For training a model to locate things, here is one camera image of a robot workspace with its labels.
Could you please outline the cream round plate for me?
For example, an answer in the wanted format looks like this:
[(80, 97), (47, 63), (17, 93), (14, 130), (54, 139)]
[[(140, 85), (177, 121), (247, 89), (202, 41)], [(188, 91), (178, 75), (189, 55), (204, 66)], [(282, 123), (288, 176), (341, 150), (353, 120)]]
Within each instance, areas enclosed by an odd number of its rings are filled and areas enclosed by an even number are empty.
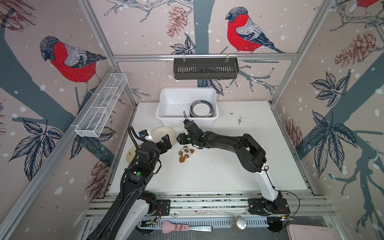
[(169, 135), (170, 143), (173, 146), (177, 141), (177, 133), (174, 129), (169, 127), (158, 127), (151, 131), (151, 138), (155, 143), (162, 140), (162, 137)]

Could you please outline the small yellowish saucer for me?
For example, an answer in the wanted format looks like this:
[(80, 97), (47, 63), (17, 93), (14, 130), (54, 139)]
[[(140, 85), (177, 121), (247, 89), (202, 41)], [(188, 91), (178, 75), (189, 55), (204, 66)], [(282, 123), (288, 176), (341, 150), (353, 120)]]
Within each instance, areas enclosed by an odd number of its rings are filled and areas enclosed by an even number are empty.
[(137, 149), (135, 146), (131, 147), (129, 150), (128, 150), (128, 153), (126, 155), (126, 161), (128, 164), (130, 164), (132, 162), (132, 160), (134, 159), (135, 157), (135, 154), (137, 152)]

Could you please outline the white plate green rim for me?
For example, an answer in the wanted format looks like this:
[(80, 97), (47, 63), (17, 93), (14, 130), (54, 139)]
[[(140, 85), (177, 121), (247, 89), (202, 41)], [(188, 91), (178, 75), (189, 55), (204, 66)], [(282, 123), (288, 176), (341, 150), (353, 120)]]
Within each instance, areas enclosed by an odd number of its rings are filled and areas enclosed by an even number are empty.
[(197, 100), (191, 103), (189, 113), (192, 118), (210, 118), (214, 115), (213, 105), (204, 100)]

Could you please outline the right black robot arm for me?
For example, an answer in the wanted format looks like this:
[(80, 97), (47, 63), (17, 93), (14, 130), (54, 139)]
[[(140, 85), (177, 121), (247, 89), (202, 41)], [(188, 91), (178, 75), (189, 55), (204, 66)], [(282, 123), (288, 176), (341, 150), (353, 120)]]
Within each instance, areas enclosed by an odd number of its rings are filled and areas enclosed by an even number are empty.
[(249, 200), (249, 213), (259, 216), (290, 215), (287, 200), (282, 192), (273, 186), (268, 175), (269, 167), (265, 150), (249, 134), (241, 137), (218, 135), (210, 131), (203, 132), (194, 121), (184, 120), (185, 133), (179, 134), (177, 141), (181, 145), (191, 144), (198, 149), (221, 149), (237, 155), (242, 167), (254, 174), (262, 193), (260, 199)]

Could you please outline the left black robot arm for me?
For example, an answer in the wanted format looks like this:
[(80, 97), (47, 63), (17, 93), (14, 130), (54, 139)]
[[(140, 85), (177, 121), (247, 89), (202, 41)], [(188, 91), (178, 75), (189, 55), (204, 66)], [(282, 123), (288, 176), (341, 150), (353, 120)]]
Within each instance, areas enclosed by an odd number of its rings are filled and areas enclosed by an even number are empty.
[(156, 208), (156, 196), (145, 188), (158, 171), (160, 155), (172, 148), (168, 134), (160, 142), (146, 141), (136, 146), (134, 158), (125, 169), (120, 192), (105, 217), (87, 237), (88, 240), (126, 240), (139, 221)]

